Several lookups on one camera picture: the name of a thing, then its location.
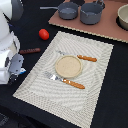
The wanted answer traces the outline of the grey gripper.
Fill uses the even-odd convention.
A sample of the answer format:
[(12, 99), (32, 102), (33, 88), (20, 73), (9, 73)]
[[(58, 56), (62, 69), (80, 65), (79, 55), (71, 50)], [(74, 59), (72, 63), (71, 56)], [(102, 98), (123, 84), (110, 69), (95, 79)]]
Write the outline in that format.
[(9, 81), (13, 82), (17, 79), (18, 75), (20, 74), (20, 70), (23, 64), (23, 56), (20, 54), (15, 54), (11, 59), (11, 64), (9, 67), (10, 78)]

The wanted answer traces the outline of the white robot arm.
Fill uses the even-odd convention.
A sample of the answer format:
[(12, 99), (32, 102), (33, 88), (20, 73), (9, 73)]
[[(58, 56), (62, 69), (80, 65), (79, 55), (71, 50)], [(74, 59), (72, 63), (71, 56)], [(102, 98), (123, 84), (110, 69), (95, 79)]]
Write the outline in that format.
[(16, 21), (23, 14), (21, 0), (0, 0), (0, 85), (11, 84), (21, 73), (23, 56), (20, 42), (10, 31), (8, 20)]

